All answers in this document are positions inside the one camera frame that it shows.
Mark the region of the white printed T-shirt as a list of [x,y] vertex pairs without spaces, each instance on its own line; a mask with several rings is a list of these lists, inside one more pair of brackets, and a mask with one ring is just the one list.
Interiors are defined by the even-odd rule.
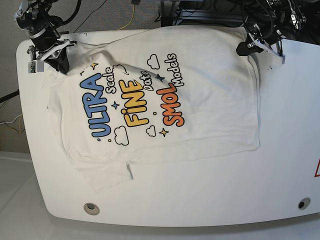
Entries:
[[50,127],[96,191],[134,177],[132,164],[185,162],[260,146],[260,76],[237,46],[245,29],[161,27],[68,49],[49,67]]

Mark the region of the black equipment rack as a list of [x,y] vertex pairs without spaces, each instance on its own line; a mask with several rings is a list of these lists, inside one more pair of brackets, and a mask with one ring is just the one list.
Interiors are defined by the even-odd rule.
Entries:
[[209,25],[227,28],[242,27],[249,22],[242,18],[238,0],[158,0],[158,16],[154,20],[161,27]]

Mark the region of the black table leg bar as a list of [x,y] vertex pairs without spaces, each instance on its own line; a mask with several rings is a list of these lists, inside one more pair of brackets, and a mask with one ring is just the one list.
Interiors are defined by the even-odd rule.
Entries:
[[0,97],[0,103],[8,101],[8,100],[18,96],[19,94],[20,94],[20,91],[18,89],[18,90],[14,91],[14,92],[11,92],[11,93],[9,93],[9,94],[7,94],[5,96],[2,96],[2,97]]

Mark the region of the red triangle sticker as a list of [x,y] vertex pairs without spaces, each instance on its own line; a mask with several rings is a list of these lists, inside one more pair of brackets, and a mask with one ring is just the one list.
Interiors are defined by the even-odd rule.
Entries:
[[315,178],[320,177],[320,160],[318,161],[314,177]]

